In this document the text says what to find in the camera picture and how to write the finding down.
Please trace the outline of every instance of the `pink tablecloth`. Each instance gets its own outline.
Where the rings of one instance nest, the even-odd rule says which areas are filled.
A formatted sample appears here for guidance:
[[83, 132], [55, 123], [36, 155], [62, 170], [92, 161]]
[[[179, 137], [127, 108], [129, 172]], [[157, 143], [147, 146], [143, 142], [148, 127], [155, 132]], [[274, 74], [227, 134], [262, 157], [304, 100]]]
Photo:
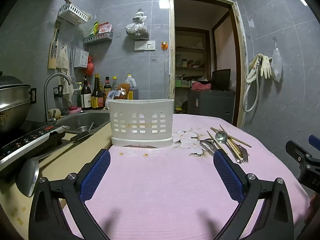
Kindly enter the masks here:
[[[195, 115], [175, 114], [172, 130], [192, 130], [200, 138], [208, 138], [207, 130], [219, 128], [219, 124], [252, 146], [247, 147], [249, 163], [241, 164], [242, 169], [263, 180], [283, 178], [294, 222], [303, 219], [308, 195], [288, 168], [256, 138], [219, 118]], [[110, 148], [111, 164], [93, 198], [85, 204], [112, 240], [213, 239], [227, 222], [238, 203], [230, 198], [212, 157], [189, 156], [191, 149], [177, 146]], [[262, 200], [243, 236], [250, 233], [261, 205]], [[72, 232], [81, 236], [67, 206], [64, 213]]]

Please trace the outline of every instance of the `faucet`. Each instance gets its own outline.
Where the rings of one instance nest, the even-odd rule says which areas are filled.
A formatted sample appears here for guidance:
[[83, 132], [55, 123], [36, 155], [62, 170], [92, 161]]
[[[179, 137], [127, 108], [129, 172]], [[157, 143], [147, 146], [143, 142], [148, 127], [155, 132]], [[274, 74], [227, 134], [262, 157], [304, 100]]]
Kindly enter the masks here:
[[64, 73], [60, 73], [60, 72], [57, 72], [57, 73], [54, 73], [52, 74], [50, 77], [47, 78], [47, 80], [45, 81], [44, 83], [44, 89], [43, 89], [43, 92], [44, 92], [44, 116], [45, 116], [45, 122], [46, 123], [49, 123], [49, 117], [48, 117], [48, 99], [47, 99], [47, 90], [48, 90], [48, 84], [49, 84], [49, 81], [54, 78], [54, 77], [64, 77], [67, 81], [68, 81], [68, 84], [71, 85], [72, 84], [72, 81], [71, 79]]

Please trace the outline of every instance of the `white printed flower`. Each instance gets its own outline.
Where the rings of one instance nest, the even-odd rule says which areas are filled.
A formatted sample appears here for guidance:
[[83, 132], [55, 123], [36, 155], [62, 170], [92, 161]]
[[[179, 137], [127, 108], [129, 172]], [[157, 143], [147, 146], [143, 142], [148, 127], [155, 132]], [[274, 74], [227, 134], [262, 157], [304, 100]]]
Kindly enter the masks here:
[[184, 138], [181, 140], [180, 148], [190, 148], [191, 153], [201, 155], [203, 153], [200, 142], [194, 138]]
[[176, 133], [172, 133], [172, 136], [174, 143], [185, 138], [197, 137], [197, 135], [194, 132], [183, 132], [181, 130], [178, 130]]

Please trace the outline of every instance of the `countertop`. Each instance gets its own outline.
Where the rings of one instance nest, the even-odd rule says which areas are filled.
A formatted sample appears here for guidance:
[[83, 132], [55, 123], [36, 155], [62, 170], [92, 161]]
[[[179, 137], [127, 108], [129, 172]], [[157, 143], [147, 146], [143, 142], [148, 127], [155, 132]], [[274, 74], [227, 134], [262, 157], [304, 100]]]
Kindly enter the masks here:
[[[73, 136], [74, 134], [66, 133], [63, 138], [64, 143]], [[39, 177], [47, 177], [49, 180], [64, 179], [71, 172], [79, 172], [100, 149], [110, 147], [111, 125], [108, 123], [86, 140], [55, 150], [52, 155], [40, 162]], [[14, 180], [9, 184], [0, 180], [0, 204], [10, 222], [24, 239], [28, 239], [32, 199], [33, 196], [26, 197], [18, 190]]]

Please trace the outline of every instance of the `kitchen sink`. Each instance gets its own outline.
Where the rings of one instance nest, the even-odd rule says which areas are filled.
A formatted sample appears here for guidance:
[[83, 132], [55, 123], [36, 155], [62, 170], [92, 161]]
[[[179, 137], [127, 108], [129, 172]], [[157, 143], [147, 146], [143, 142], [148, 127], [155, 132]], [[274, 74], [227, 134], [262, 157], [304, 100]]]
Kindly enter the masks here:
[[57, 121], [59, 125], [67, 125], [70, 127], [68, 133], [79, 134], [87, 131], [93, 122], [91, 132], [96, 132], [104, 125], [110, 122], [109, 112], [104, 110], [87, 110], [67, 115]]

